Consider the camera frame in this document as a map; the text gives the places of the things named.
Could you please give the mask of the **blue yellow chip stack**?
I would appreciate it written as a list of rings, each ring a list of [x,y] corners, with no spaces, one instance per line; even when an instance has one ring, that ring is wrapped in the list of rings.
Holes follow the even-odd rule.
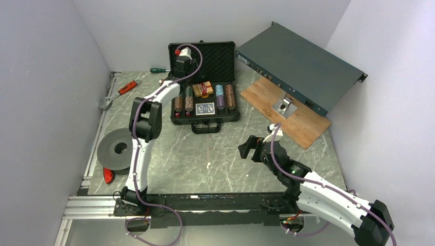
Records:
[[[192,86],[188,86],[185,89],[185,97],[193,97],[193,96],[194,96],[193,88]]]

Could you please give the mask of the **red playing card deck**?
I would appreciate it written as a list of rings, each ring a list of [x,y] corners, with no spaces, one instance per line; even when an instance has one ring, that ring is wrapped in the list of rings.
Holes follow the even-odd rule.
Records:
[[[205,97],[214,93],[213,86],[210,81],[192,85],[195,97]]]

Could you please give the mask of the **orange chip stack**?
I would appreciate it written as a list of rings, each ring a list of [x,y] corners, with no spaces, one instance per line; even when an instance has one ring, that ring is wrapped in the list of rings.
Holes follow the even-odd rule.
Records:
[[[192,112],[193,111],[193,96],[186,96],[185,97],[185,111],[186,112]]]

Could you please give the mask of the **black poker set case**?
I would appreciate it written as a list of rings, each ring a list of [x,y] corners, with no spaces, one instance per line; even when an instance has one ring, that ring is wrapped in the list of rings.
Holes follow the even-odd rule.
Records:
[[[168,46],[169,57],[170,57],[170,68],[171,71],[174,68],[176,55],[176,50],[182,50],[183,46],[180,43],[171,43]],[[181,91],[179,96],[183,97],[183,111],[180,117],[175,117],[174,111],[174,99],[171,104],[172,115],[170,120],[175,125],[190,125],[193,133],[203,134],[203,133],[217,133],[221,129],[221,125],[226,122],[238,121],[241,117],[239,111],[239,103],[236,95],[235,86],[235,68],[234,68],[234,52],[235,43],[232,41],[228,42],[197,42],[193,43],[190,47],[191,57],[196,63],[199,62],[200,56],[203,58],[203,64],[199,72],[191,78],[188,86],[194,84],[203,83],[210,81],[214,93],[205,97],[195,97],[193,96],[193,111],[190,112],[190,116],[186,116],[185,113],[185,89]],[[224,96],[225,96],[225,109],[218,110],[216,105],[216,94],[215,86],[223,85]],[[227,108],[227,99],[225,86],[232,85],[235,97],[235,109],[229,110]],[[203,115],[196,116],[195,114],[195,104],[200,103],[215,103],[216,113],[214,115]]]

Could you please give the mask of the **blue playing card deck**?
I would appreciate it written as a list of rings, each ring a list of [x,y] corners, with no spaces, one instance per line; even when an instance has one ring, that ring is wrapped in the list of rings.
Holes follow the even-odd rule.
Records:
[[[213,102],[195,104],[196,116],[214,115],[215,113],[215,103]]]

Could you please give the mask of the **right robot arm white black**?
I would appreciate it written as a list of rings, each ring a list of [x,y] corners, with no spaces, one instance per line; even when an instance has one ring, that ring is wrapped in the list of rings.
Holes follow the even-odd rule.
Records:
[[[317,215],[354,237],[357,245],[386,245],[394,225],[387,206],[347,193],[308,166],[291,159],[278,141],[254,135],[238,146],[242,159],[263,163],[287,189],[278,205],[283,211]]]

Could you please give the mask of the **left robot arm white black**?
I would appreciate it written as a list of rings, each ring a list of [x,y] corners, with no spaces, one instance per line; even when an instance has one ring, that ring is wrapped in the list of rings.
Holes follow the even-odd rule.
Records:
[[[155,140],[162,131],[162,110],[175,97],[179,96],[191,78],[200,70],[203,58],[199,62],[189,55],[178,55],[176,65],[168,78],[151,94],[133,101],[129,130],[132,136],[132,157],[125,186],[121,190],[121,199],[127,203],[127,209],[134,215],[143,214],[147,206],[147,172]]]

